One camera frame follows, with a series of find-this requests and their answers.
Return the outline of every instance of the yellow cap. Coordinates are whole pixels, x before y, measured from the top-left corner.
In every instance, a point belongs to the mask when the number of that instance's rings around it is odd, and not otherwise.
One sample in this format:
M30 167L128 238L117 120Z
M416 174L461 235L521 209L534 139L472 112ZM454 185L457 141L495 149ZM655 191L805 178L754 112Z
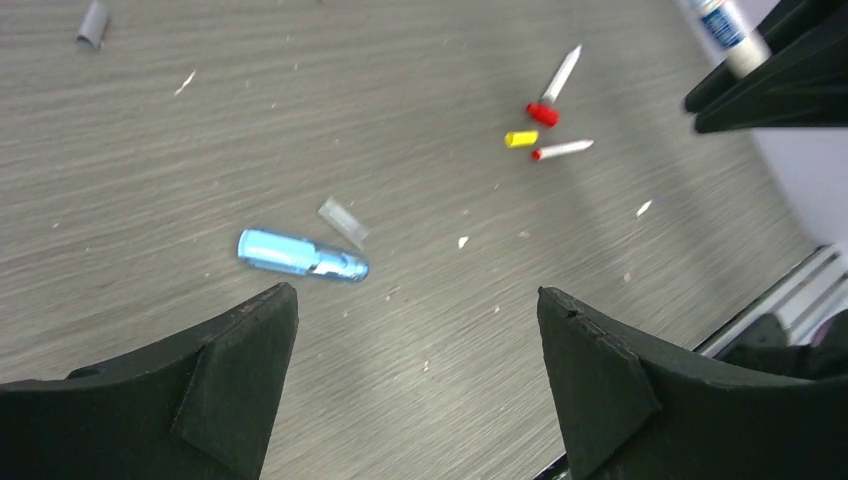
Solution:
M526 132L509 132L504 137L504 143L509 148L529 147L536 143L539 139L538 130L528 130Z

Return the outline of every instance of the glue stick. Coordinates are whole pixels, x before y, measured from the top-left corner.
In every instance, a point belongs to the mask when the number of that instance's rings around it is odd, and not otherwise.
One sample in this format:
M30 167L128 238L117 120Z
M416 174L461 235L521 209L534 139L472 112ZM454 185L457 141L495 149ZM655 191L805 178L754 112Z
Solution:
M730 0L688 0L707 33L727 55L727 66L744 78L771 57L763 37Z

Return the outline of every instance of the table surface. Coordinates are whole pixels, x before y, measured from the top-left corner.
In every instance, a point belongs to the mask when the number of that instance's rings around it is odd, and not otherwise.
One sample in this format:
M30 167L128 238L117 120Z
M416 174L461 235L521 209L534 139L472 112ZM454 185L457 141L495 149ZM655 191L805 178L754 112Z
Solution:
M290 281L264 478L530 478L563 448L540 285L691 348L812 251L748 135L691 134L708 62L667 1L106 3L93 54L85 2L0 6L0 381ZM597 143L531 163L503 135L578 43L541 141ZM364 283L235 258L248 226L344 245L329 196L372 229Z

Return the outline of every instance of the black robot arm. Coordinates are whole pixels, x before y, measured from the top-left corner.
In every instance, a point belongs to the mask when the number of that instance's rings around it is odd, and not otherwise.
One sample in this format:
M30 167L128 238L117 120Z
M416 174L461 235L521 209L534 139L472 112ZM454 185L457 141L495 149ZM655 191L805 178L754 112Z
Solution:
M757 29L772 57L739 80L722 63L692 89L695 131L848 126L848 0L782 0Z

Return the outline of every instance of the clear plastic piece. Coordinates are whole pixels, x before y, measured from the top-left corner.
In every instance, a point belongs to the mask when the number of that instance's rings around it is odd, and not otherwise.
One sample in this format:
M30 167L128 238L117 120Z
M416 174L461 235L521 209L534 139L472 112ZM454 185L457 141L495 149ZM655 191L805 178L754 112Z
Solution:
M324 205L321 205L321 208L318 209L318 215L321 215L321 218L344 235L356 248L362 250L362 242L368 236L368 229L345 210L335 198L328 198Z

